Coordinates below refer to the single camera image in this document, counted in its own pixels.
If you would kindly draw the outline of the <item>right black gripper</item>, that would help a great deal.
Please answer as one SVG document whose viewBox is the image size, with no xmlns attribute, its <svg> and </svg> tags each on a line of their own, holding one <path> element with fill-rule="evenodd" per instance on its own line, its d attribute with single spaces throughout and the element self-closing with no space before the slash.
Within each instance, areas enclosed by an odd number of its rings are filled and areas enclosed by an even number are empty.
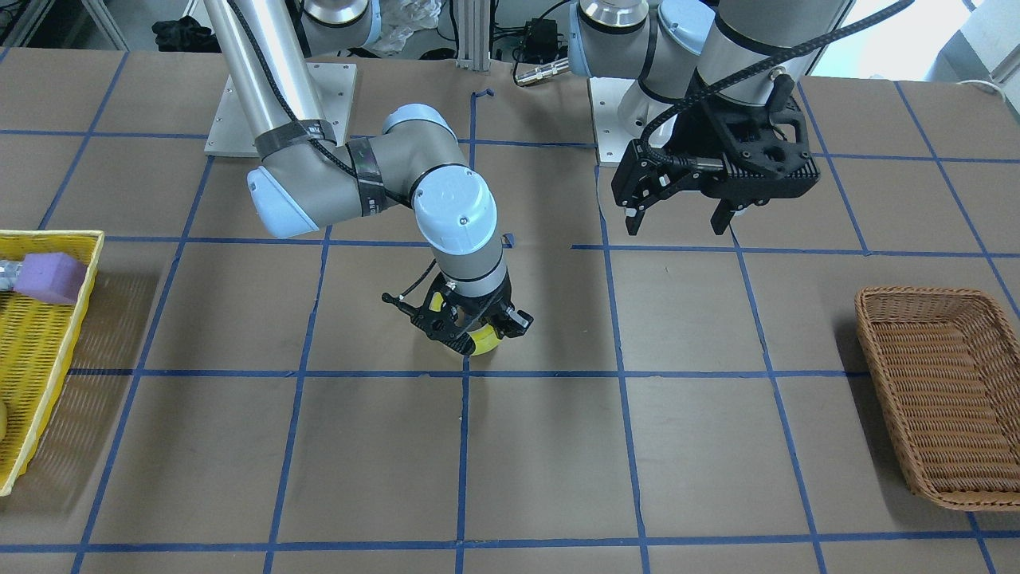
<svg viewBox="0 0 1020 574">
<path fill-rule="evenodd" d="M 435 293 L 443 295 L 454 308 L 426 308 Z M 524 336 L 533 316 L 511 304 L 511 281 L 507 273 L 490 273 L 477 282 L 459 282 L 444 273 L 435 273 L 421 305 L 410 308 L 410 323 L 426 337 L 445 345 L 462 356 L 473 354 L 473 338 L 467 329 L 478 320 L 488 320 L 499 340 Z M 455 308 L 460 308 L 462 326 Z"/>
</svg>

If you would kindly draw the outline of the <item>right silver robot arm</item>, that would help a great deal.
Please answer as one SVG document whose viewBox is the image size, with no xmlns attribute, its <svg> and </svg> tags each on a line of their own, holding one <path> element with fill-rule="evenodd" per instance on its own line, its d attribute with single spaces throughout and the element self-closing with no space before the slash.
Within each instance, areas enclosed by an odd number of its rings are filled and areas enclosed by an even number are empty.
<svg viewBox="0 0 1020 574">
<path fill-rule="evenodd" d="M 397 108 L 382 134 L 343 140 L 284 1 L 208 1 L 260 164 L 248 173 L 255 210 L 277 238 L 318 231 L 405 206 L 430 244 L 434 280 L 421 305 L 382 294 L 427 338 L 475 356 L 523 336 L 532 316 L 512 302 L 498 206 L 467 166 L 437 109 Z"/>
</svg>

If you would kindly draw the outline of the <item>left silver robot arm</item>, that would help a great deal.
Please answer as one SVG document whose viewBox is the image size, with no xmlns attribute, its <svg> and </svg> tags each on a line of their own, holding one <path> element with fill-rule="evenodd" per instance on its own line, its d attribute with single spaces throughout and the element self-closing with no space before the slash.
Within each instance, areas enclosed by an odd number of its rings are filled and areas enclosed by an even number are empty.
<svg viewBox="0 0 1020 574">
<path fill-rule="evenodd" d="M 573 1 L 568 59 L 581 77 L 631 81 L 618 117 L 628 135 L 611 182 L 626 229 L 681 192 L 717 200 L 712 229 L 737 212 L 798 199 L 820 170 L 794 101 L 816 52 L 753 73 L 681 112 L 698 95 L 783 49 L 842 25 L 849 1 Z"/>
</svg>

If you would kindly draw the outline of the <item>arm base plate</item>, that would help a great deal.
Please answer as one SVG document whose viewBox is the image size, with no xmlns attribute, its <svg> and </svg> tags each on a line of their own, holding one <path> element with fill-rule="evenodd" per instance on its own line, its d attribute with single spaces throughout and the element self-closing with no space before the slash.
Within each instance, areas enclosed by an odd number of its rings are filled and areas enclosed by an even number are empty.
<svg viewBox="0 0 1020 574">
<path fill-rule="evenodd" d="M 357 66 L 352 63 L 308 63 L 307 69 L 311 87 L 320 103 L 318 117 L 332 140 L 345 142 L 355 95 Z M 233 77 L 227 77 L 204 146 L 208 156 L 261 159 L 257 138 L 271 131 L 274 121 L 287 120 L 283 112 L 277 112 L 276 98 L 269 93 L 269 88 L 265 86 L 256 93 L 253 88 L 256 83 L 253 79 L 243 79 L 237 86 Z"/>
<path fill-rule="evenodd" d="M 591 77 L 589 94 L 598 163 L 616 167 L 628 142 L 640 133 L 640 88 L 635 88 L 633 79 Z"/>
</svg>

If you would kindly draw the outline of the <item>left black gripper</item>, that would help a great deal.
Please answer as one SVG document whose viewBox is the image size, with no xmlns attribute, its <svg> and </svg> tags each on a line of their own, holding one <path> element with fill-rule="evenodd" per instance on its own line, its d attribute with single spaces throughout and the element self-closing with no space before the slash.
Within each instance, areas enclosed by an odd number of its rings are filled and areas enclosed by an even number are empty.
<svg viewBox="0 0 1020 574">
<path fill-rule="evenodd" d="M 821 174 L 794 87 L 790 76 L 770 81 L 762 106 L 708 96 L 674 116 L 666 143 L 628 142 L 611 181 L 627 234 L 640 232 L 650 207 L 679 191 L 718 199 L 710 218 L 717 236 L 757 201 L 805 195 Z"/>
</svg>

